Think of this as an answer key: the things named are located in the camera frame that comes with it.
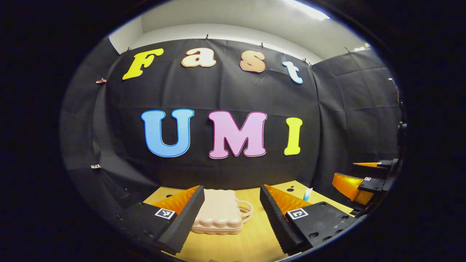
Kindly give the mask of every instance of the letter u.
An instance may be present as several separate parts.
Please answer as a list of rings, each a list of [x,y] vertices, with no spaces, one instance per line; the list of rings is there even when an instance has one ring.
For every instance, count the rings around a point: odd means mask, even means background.
[[[144,120],[147,147],[152,153],[164,158],[181,156],[188,151],[190,144],[189,119],[194,116],[194,111],[176,109],[171,113],[171,116],[177,120],[178,141],[174,145],[165,145],[162,140],[162,119],[165,118],[165,112],[151,110],[141,115]]]

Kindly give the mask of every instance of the ceiling light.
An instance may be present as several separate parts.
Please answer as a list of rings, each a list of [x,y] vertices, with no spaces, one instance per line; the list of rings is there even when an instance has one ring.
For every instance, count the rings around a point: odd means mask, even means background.
[[[294,0],[282,0],[282,1],[286,2],[287,4],[293,6],[296,9],[300,9],[301,11],[305,12],[310,17],[318,19],[319,21],[330,18],[326,14],[322,13],[321,11],[315,10],[314,8],[308,7],[300,2],[297,2]]]

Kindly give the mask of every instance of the table surface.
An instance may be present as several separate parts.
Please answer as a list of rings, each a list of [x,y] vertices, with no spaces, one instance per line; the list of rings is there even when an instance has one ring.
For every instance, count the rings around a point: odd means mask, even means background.
[[[309,189],[297,181],[273,185],[273,187],[301,199],[304,197],[304,191]],[[181,191],[183,189],[160,187],[144,200],[144,203],[153,204],[167,195],[174,195]],[[209,262],[210,260],[218,262],[275,262],[288,257],[287,254],[282,252],[268,221],[267,214],[260,203],[260,188],[235,190],[235,192],[238,199],[248,201],[254,207],[253,217],[244,224],[241,233],[219,235],[197,234],[191,231],[181,253],[176,254],[174,257],[188,262]],[[312,191],[308,202],[315,204],[320,201],[325,201],[348,215],[351,215],[350,212],[353,210]]]

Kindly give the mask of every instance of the black fabric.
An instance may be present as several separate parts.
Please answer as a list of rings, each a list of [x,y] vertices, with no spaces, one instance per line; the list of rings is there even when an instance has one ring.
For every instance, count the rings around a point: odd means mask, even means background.
[[[401,110],[386,65],[371,49],[346,53],[312,66],[321,112],[321,147],[313,188],[353,206],[332,186],[333,174],[352,163],[398,156]]]
[[[86,202],[104,219],[146,199],[159,187],[132,173],[129,164],[102,157],[100,146],[104,143],[95,140],[95,129],[102,126],[96,123],[96,99],[105,88],[96,81],[107,78],[117,57],[109,38],[102,39],[71,79],[60,115],[60,146],[68,174]],[[90,168],[100,162],[112,164],[106,170]]]
[[[181,60],[192,48],[210,48],[216,64],[186,68]],[[152,64],[142,68],[139,77],[123,80],[140,52],[163,48]],[[243,71],[241,53],[262,52],[267,69],[261,73]],[[291,80],[284,61],[292,61],[300,69],[304,83]],[[190,120],[189,150],[176,158],[159,157],[149,151],[145,142],[141,114],[148,110],[163,110],[163,141],[167,145],[178,140],[174,109],[188,108],[195,112]],[[213,123],[208,114],[215,110],[231,112],[238,126],[253,111],[267,113],[264,125],[264,147],[261,157],[211,159]],[[95,139],[104,156],[118,156],[135,169],[120,176],[145,176],[155,183],[175,188],[204,185],[215,189],[243,189],[261,184],[278,184],[299,180],[312,181],[319,148],[319,108],[315,81],[310,68],[288,55],[258,46],[225,40],[199,39],[167,41],[130,50],[122,55],[102,87],[94,115]],[[301,153],[286,156],[288,117],[303,120],[300,135]],[[116,162],[101,163],[109,169]]]
[[[187,50],[202,47],[214,51],[214,66],[181,65]],[[135,54],[158,48],[164,53],[155,56],[149,67],[142,67],[141,76],[122,79]],[[246,50],[265,55],[263,72],[240,68],[241,53]],[[299,68],[303,84],[291,80],[284,61]],[[106,84],[96,84],[102,77]],[[113,197],[119,208],[143,201],[159,186],[244,189],[291,180],[351,205],[332,186],[333,173],[349,172],[353,162],[397,157],[400,110],[388,78],[386,66],[371,50],[339,55],[309,68],[286,54],[225,40],[167,41],[117,57],[106,38],[78,69],[63,102],[63,159],[70,170],[100,164],[99,183],[106,188],[100,197]],[[180,108],[195,112],[190,120],[189,150],[176,158],[153,154],[145,142],[141,114],[163,110],[163,141],[172,145],[178,137],[171,112]],[[267,113],[267,153],[253,158],[243,153],[209,158],[213,123],[208,114],[215,110],[231,112],[239,127],[250,112]],[[288,117],[303,120],[298,155],[283,152],[288,143]],[[76,186],[92,190],[84,185],[84,177],[74,179]]]

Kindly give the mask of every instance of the pink bag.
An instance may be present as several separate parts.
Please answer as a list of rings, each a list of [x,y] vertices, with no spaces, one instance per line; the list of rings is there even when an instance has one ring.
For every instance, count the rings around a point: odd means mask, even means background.
[[[192,226],[195,233],[238,234],[243,223],[253,216],[251,204],[238,200],[233,190],[204,189],[204,196],[204,203]],[[240,207],[239,203],[246,203],[250,208]]]

